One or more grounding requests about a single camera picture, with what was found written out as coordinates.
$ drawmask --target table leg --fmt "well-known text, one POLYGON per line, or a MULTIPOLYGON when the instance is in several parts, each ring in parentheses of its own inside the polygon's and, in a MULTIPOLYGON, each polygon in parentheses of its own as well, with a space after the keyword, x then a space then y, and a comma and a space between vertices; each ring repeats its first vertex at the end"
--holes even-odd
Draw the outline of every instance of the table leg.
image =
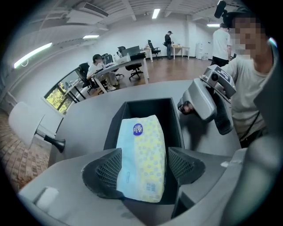
POLYGON ((80 100, 70 91, 70 94, 76 99, 76 101, 80 102, 80 100))
POLYGON ((150 55, 151 63, 153 63, 153 59, 152 59, 152 52, 151 52, 151 50, 149 51, 149 55, 150 55))
POLYGON ((70 95, 70 94, 67 94, 68 95, 68 97, 72 100, 72 101, 74 101, 75 103, 77 103, 77 101, 75 101, 75 99, 70 95))
POLYGON ((84 97, 84 95, 79 91, 79 89, 78 89, 77 87, 75 87, 75 90, 83 97, 83 99, 86 99, 86 98, 84 97))
POLYGON ((145 77, 145 83, 148 84, 148 79, 149 79, 149 72, 147 70, 147 64, 146 64, 146 60, 145 58, 143 58, 143 61, 141 62, 141 66, 142 66, 142 69, 143 69, 143 74, 144 74, 144 77, 145 77))

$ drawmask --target brick floor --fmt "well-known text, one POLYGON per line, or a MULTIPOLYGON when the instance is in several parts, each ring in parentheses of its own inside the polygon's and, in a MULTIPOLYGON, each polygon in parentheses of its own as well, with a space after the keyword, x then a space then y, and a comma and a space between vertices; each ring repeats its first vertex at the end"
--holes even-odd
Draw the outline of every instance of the brick floor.
POLYGON ((0 110, 0 159, 16 191, 47 169, 49 155, 50 150, 34 143, 28 149, 9 127, 8 115, 0 110))

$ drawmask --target white desk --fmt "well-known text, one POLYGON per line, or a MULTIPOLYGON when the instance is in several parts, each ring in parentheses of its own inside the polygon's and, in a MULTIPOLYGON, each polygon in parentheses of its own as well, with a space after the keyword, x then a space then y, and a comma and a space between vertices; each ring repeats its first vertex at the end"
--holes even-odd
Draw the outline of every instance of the white desk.
POLYGON ((150 56, 151 63, 153 63, 151 48, 141 50, 141 53, 146 53, 146 57, 150 56))
POLYGON ((86 99, 85 96, 84 96, 84 95, 79 91, 79 89, 76 87, 76 85, 79 84, 81 81, 82 81, 81 79, 78 79, 74 84, 72 84, 72 86, 69 87, 69 88, 66 90, 66 92, 65 92, 65 94, 64 94, 63 97, 65 97, 66 95, 68 95, 68 96, 71 98, 71 100, 74 101, 75 103, 80 102, 80 100, 75 96, 75 94, 72 93, 72 90, 75 89, 75 90, 83 97, 83 99, 86 99))
POLYGON ((116 70, 118 68, 122 68, 122 67, 129 66, 129 65, 132 65, 132 64, 140 64, 140 63, 141 63, 141 66, 143 68, 143 74, 144 74, 144 77, 145 77, 145 83, 148 84, 149 83, 148 82, 149 72, 147 70, 147 64, 146 64, 145 58, 138 59, 138 60, 131 60, 131 61, 125 62, 123 64, 114 64, 113 66, 108 67, 108 68, 98 72, 97 74, 93 73, 92 75, 88 76, 87 79, 90 79, 91 77, 94 77, 94 75, 100 76, 100 75, 106 74, 108 72, 111 72, 113 70, 116 70))
POLYGON ((187 49, 187 59, 189 59, 190 47, 183 47, 183 46, 172 46, 173 48, 173 57, 175 59, 175 49, 182 49, 182 57, 183 57, 183 49, 187 49))

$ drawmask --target printed logo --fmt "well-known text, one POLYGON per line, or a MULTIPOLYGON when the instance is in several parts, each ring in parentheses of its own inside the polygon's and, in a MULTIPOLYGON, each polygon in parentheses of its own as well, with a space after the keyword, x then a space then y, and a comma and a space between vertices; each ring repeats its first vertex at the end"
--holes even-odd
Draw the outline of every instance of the printed logo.
POLYGON ((141 135, 142 132, 143 132, 142 125, 139 124, 139 123, 137 123, 136 125, 134 125, 133 131, 134 131, 133 134, 134 134, 135 136, 141 135))

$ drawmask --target gray table surface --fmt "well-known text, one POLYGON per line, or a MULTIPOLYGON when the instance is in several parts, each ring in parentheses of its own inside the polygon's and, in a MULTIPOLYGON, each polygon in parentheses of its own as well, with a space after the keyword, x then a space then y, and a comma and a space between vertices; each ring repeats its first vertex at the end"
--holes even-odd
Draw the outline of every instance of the gray table surface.
MULTIPOLYGON (((92 97, 70 107, 56 139, 65 139, 63 153, 52 147, 49 166, 56 162, 103 150, 112 117, 125 101, 153 98, 173 98, 175 106, 192 80, 152 83, 115 90, 92 97)), ((220 135, 215 122, 202 122, 198 116, 179 111, 186 149, 232 157, 241 148, 235 130, 220 135)))

